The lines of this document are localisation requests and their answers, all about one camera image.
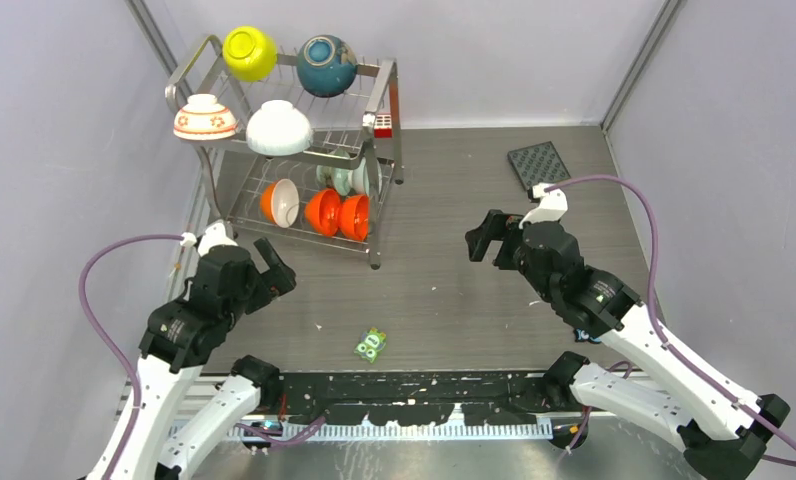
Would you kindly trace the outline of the orange bowl white inside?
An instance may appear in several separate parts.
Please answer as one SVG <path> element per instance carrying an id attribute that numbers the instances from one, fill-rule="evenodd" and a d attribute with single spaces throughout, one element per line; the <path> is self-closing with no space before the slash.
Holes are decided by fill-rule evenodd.
<path id="1" fill-rule="evenodd" d="M 290 179 L 269 185 L 260 196 L 260 209 L 265 217 L 280 228 L 291 227 L 298 218 L 300 197 Z"/>

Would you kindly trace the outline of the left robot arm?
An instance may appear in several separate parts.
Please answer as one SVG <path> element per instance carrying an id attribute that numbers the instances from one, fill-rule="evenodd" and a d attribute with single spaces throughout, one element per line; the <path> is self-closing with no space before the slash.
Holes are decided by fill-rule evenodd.
<path id="1" fill-rule="evenodd" d="M 279 405 L 279 369 L 246 355 L 184 427 L 169 431 L 211 353 L 238 320 L 296 287 L 295 271 L 265 237 L 254 243 L 265 271 L 229 238 L 203 235 L 197 245 L 202 251 L 195 274 L 179 297 L 150 314 L 136 364 L 116 354 L 127 367 L 131 392 L 90 479 L 189 479 L 238 421 Z"/>

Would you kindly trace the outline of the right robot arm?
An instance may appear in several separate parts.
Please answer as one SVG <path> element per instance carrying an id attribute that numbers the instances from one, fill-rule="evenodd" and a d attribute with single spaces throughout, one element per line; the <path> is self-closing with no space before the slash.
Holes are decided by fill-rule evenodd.
<path id="1" fill-rule="evenodd" d="M 746 479 L 790 412 L 776 394 L 758 395 L 716 371 L 660 323 L 615 275 L 585 263 L 576 238 L 557 221 L 525 222 L 491 210 L 465 235 L 468 256 L 523 275 L 563 321 L 645 371 L 659 389 L 621 378 L 586 357 L 564 352 L 544 375 L 558 410 L 577 403 L 622 417 L 674 446 L 706 479 Z"/>

